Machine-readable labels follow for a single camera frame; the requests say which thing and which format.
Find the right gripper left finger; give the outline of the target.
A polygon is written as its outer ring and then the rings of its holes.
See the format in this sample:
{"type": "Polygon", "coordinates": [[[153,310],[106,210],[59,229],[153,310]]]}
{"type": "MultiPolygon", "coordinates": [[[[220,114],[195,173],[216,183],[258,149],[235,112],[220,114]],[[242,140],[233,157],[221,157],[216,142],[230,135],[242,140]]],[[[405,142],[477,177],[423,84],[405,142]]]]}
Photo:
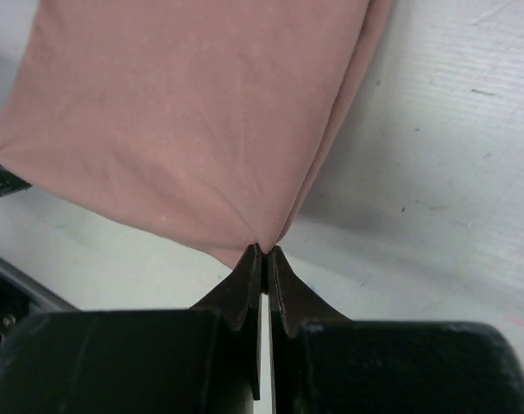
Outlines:
{"type": "Polygon", "coordinates": [[[262,250],[246,247],[230,274],[193,310],[217,311],[230,333],[231,358],[246,379],[252,398],[260,398],[262,250]]]}

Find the dusty pink printed t shirt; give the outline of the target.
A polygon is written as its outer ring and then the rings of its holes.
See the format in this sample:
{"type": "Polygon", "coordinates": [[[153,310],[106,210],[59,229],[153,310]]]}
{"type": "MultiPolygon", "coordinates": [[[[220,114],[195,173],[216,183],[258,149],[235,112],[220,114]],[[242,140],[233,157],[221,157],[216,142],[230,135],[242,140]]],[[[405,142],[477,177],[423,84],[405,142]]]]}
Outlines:
{"type": "Polygon", "coordinates": [[[42,1],[0,165],[229,267],[300,209],[389,1],[42,1]]]}

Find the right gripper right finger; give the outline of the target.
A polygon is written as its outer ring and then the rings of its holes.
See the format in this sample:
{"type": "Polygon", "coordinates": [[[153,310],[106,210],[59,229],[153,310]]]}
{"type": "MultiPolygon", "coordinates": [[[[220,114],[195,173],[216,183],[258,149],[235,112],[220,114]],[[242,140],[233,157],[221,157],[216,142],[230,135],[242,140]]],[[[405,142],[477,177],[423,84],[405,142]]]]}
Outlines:
{"type": "Polygon", "coordinates": [[[280,247],[266,256],[270,322],[272,408],[274,413],[311,413],[311,390],[306,383],[311,366],[300,338],[305,324],[346,322],[294,272],[280,247]]]}

